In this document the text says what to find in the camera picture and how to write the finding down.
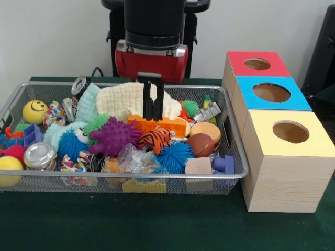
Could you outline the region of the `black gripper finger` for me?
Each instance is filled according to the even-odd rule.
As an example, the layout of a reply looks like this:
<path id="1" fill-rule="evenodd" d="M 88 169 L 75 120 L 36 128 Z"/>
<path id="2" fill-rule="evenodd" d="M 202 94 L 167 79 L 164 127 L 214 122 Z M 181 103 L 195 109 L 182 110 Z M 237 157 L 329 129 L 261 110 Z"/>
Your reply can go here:
<path id="1" fill-rule="evenodd" d="M 151 99 L 151 81 L 149 78 L 143 78 L 143 118 L 147 121 L 152 119 L 152 99 Z"/>
<path id="2" fill-rule="evenodd" d="M 153 104 L 153 120 L 159 121 L 163 118 L 164 84 L 161 80 L 154 84 L 157 87 L 157 98 Z"/>

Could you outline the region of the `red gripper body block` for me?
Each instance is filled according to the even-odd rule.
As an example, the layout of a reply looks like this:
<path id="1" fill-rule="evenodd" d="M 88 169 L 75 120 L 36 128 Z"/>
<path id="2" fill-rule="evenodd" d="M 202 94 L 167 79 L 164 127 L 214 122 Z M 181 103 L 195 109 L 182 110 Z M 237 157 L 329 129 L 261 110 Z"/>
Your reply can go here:
<path id="1" fill-rule="evenodd" d="M 165 83 L 180 83 L 185 76 L 188 50 L 183 56 L 146 55 L 115 51 L 117 71 L 120 77 L 137 79 L 138 73 L 160 74 Z"/>

